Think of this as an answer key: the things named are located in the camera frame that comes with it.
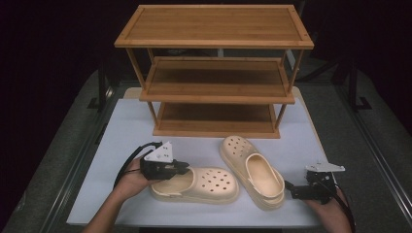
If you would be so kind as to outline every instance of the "metal stand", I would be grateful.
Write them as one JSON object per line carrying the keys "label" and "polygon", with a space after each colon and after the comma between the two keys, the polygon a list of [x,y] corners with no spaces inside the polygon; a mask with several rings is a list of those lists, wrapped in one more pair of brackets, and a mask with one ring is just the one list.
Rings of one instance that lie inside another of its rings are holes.
{"label": "metal stand", "polygon": [[103,71],[103,65],[100,65],[97,70],[98,74],[98,98],[92,98],[90,103],[88,103],[88,109],[97,109],[97,113],[101,113],[104,107],[106,106],[106,74]]}
{"label": "metal stand", "polygon": [[372,109],[366,98],[360,97],[361,104],[357,104],[357,82],[358,82],[358,69],[353,57],[340,56],[334,60],[331,60],[327,64],[316,69],[309,75],[296,79],[297,82],[309,82],[317,78],[323,72],[336,66],[336,70],[331,78],[331,82],[335,85],[342,85],[346,78],[349,76],[349,90],[348,101],[352,109],[357,112],[358,110]]}

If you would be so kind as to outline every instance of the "white tabletop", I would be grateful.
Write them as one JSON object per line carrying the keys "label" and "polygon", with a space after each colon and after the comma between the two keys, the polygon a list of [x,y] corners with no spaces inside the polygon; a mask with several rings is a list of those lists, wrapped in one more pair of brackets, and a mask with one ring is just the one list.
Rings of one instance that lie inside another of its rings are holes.
{"label": "white tabletop", "polygon": [[[137,99],[120,99],[84,183],[67,219],[87,224],[113,188],[116,175],[138,147],[170,141],[173,155],[191,167],[229,170],[219,155],[223,138],[153,136],[154,122],[148,105]],[[249,139],[285,180],[305,185],[306,165],[327,161],[303,101],[296,98],[286,108],[280,125],[281,139]],[[274,211],[259,209],[241,183],[239,198],[227,205],[170,203],[155,200],[148,189],[127,200],[116,224],[176,227],[305,227],[319,225],[314,213],[286,190],[285,204]]]}

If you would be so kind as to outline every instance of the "beige clog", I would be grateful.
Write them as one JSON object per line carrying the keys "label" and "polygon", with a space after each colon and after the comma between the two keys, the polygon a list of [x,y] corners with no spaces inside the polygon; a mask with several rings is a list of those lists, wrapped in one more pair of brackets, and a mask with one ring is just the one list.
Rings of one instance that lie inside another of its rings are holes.
{"label": "beige clog", "polygon": [[192,168],[184,175],[151,185],[155,199],[166,202],[228,204],[239,194],[236,178],[222,168]]}
{"label": "beige clog", "polygon": [[220,153],[259,208],[270,211],[282,206],[283,177],[248,140],[229,136],[222,141]]}

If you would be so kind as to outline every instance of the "shoe rack shelf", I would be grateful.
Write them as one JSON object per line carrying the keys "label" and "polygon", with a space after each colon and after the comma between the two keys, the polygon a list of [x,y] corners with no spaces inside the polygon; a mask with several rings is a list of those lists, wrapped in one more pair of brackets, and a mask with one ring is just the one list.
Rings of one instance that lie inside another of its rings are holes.
{"label": "shoe rack shelf", "polygon": [[[148,103],[154,135],[280,138],[305,50],[313,48],[293,5],[140,5],[115,41],[125,48]],[[152,67],[143,77],[133,49]],[[284,50],[282,57],[155,56],[153,49]],[[288,76],[286,50],[298,50]],[[155,111],[153,102],[160,102]],[[273,105],[281,104],[279,114]]]}

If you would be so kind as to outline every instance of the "wooden post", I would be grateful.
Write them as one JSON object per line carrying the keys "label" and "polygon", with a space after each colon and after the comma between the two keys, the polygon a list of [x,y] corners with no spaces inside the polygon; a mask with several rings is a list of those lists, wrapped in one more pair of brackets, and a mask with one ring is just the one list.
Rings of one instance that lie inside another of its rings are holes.
{"label": "wooden post", "polygon": [[151,48],[148,48],[149,58],[151,59],[152,65],[155,63],[154,51]]}
{"label": "wooden post", "polygon": [[299,52],[299,57],[297,58],[296,62],[294,63],[293,72],[292,72],[292,75],[291,75],[291,79],[289,81],[288,93],[291,93],[291,91],[292,91],[292,87],[294,85],[294,79],[296,78],[297,70],[299,69],[299,65],[300,65],[300,61],[302,60],[303,53],[304,53],[304,50],[301,50]]}
{"label": "wooden post", "polygon": [[157,116],[155,115],[155,108],[152,102],[148,102],[149,109],[151,111],[152,118],[154,119],[154,125],[157,126]]}
{"label": "wooden post", "polygon": [[143,78],[142,72],[140,71],[139,64],[137,63],[136,56],[133,53],[133,49],[126,48],[127,54],[130,58],[131,65],[133,66],[134,72],[136,73],[137,79],[143,89],[146,89],[145,79]]}
{"label": "wooden post", "polygon": [[276,118],[276,123],[275,123],[276,129],[279,128],[279,124],[281,124],[281,120],[282,120],[283,114],[285,113],[286,106],[287,106],[286,104],[282,105],[281,112],[279,112],[278,117]]}
{"label": "wooden post", "polygon": [[286,59],[286,51],[284,51],[284,54],[282,56],[282,60],[281,60],[281,67],[285,66],[285,59]]}

